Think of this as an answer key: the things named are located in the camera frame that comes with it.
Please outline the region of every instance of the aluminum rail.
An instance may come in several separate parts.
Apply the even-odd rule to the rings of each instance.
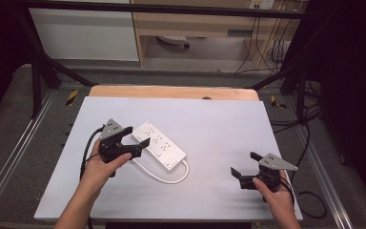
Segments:
[[[292,113],[293,118],[297,119],[295,113],[295,104],[292,99],[285,97],[286,104],[289,105],[290,112]],[[298,130],[302,136],[304,142],[307,139],[307,131],[306,127],[298,125]],[[335,219],[338,228],[341,229],[352,229],[353,224],[350,221],[350,218],[344,209],[343,203],[340,200],[340,197],[337,194],[336,188],[332,183],[331,178],[326,172],[323,163],[321,162],[319,155],[316,151],[314,143],[310,141],[308,151],[307,151],[308,159],[311,161],[312,168],[314,169],[317,181],[319,182],[319,186],[322,189],[323,195],[325,195],[326,201],[328,202],[329,208],[331,209],[332,215]]]
[[[5,163],[4,167],[0,172],[0,196],[3,193],[6,185],[8,184],[11,175],[13,174],[14,170],[16,169],[17,164],[19,163],[22,155],[25,153],[26,149],[31,142],[34,133],[37,131],[44,115],[46,114],[49,106],[51,104],[52,98],[55,95],[55,90],[51,90],[45,96],[42,102],[42,109],[40,113],[37,114],[37,117],[32,119],[29,122],[28,127],[26,128],[25,132],[20,137],[19,141],[17,142],[16,146],[14,147],[13,151],[11,152],[7,162]]]

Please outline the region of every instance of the metal frame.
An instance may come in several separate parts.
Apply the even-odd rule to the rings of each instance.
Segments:
[[[48,86],[51,88],[59,88],[61,82],[56,76],[56,69],[67,74],[69,77],[76,79],[86,86],[95,85],[83,77],[73,73],[64,66],[52,60],[45,52],[39,40],[38,34],[32,29],[31,25],[25,18],[25,10],[29,8],[35,9],[56,9],[56,10],[95,10],[95,11],[128,11],[128,12],[152,12],[152,13],[174,13],[174,14],[198,14],[198,15],[220,15],[220,16],[239,16],[239,17],[264,17],[264,18],[287,18],[287,19],[318,19],[322,15],[316,12],[304,11],[279,11],[279,10],[251,10],[251,9],[223,9],[209,7],[187,7],[187,6],[164,6],[164,5],[139,5],[139,4],[111,4],[111,3],[89,3],[89,2],[64,2],[64,1],[46,1],[46,0],[17,0],[15,4],[14,15],[18,22],[22,25],[22,29],[28,36],[33,51],[32,77],[33,77],[33,117],[30,126],[25,134],[19,140],[19,144],[13,150],[7,164],[0,173],[0,195],[3,192],[9,178],[16,167],[18,161],[23,155],[26,147],[31,140],[35,129],[38,127],[41,118],[50,105],[52,94],[43,101],[43,109],[41,104],[40,75],[44,73],[44,77]],[[336,193],[336,190],[330,181],[320,159],[312,145],[310,150],[310,158],[317,174],[319,183],[323,189],[326,199],[335,217],[335,221],[339,228],[353,228],[347,213]]]

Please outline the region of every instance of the human hand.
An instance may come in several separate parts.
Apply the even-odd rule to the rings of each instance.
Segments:
[[[97,199],[100,190],[103,188],[110,175],[132,157],[132,154],[127,153],[109,163],[105,163],[98,154],[99,144],[100,140],[97,139],[94,142],[90,155],[91,158],[86,165],[85,172],[77,188],[77,190],[83,190],[85,195],[88,195],[88,197],[93,199]]]
[[[287,180],[284,171],[280,170],[280,175]],[[301,228],[295,217],[291,194],[282,184],[280,184],[277,191],[273,193],[262,180],[255,177],[253,182],[257,190],[269,204],[270,211],[272,212],[278,228]]]

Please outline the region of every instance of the white cable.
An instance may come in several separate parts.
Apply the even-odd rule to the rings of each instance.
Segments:
[[[301,0],[301,4],[299,5],[298,10],[295,10],[295,11],[300,11],[303,3],[304,3],[304,0]]]
[[[182,181],[184,178],[186,178],[187,174],[189,173],[189,165],[187,164],[187,162],[185,160],[182,160],[182,163],[186,166],[186,174],[175,181],[169,181],[160,177],[157,177],[156,175],[154,175],[153,173],[151,173],[149,170],[147,170],[144,166],[142,166],[135,158],[132,160],[134,163],[136,163],[139,167],[141,167],[142,170],[144,170],[145,172],[147,172],[147,174],[149,174],[151,177],[163,182],[163,183],[167,183],[167,184],[176,184],[180,181]]]

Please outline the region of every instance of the floor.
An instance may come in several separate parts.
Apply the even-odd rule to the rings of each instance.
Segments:
[[[137,63],[119,62],[82,62],[64,61],[67,66],[74,68],[88,79],[97,80],[104,84],[144,84],[144,85],[175,85],[175,86],[206,86],[243,88],[251,86],[274,71],[254,71],[252,62],[248,59],[247,49],[240,39],[211,39],[189,38],[191,47],[184,49],[166,44],[155,37],[149,41],[148,54],[144,66]],[[266,59],[269,67],[276,67],[275,62]],[[31,86],[30,69],[19,69],[15,74],[10,89],[0,105],[0,171],[18,139],[30,123]],[[33,139],[23,152],[22,159],[14,165],[6,188],[0,193],[0,228],[48,228],[49,223],[32,218],[38,199],[44,193],[56,160],[61,154],[67,140],[67,133],[89,88],[77,85],[73,80],[62,75],[63,87],[53,93],[44,121],[33,133]],[[269,85],[258,92],[260,99],[265,102],[269,118],[274,121],[294,120],[291,111],[294,98],[281,96],[279,86],[281,80]],[[78,96],[71,107],[64,106],[71,90],[77,88]],[[280,106],[272,106],[272,95]],[[274,131],[282,127],[273,126]],[[330,179],[339,195],[342,206],[347,212],[354,228],[366,228],[366,189],[353,167],[344,166],[339,161],[338,150],[331,139],[331,134],[324,124],[324,119],[314,119],[310,123],[313,150],[319,153],[324,162]],[[305,145],[303,127],[294,127],[275,134],[280,152],[285,159],[295,163]],[[322,183],[316,178],[313,166],[314,158],[306,156],[300,165],[302,173],[295,176],[294,187],[297,191],[314,191],[321,197]],[[298,197],[306,211],[320,214],[323,209],[320,203],[307,196]],[[305,217],[302,226],[305,228],[337,228],[334,209],[328,209],[324,219]],[[261,222],[256,228],[274,228],[271,222]]]

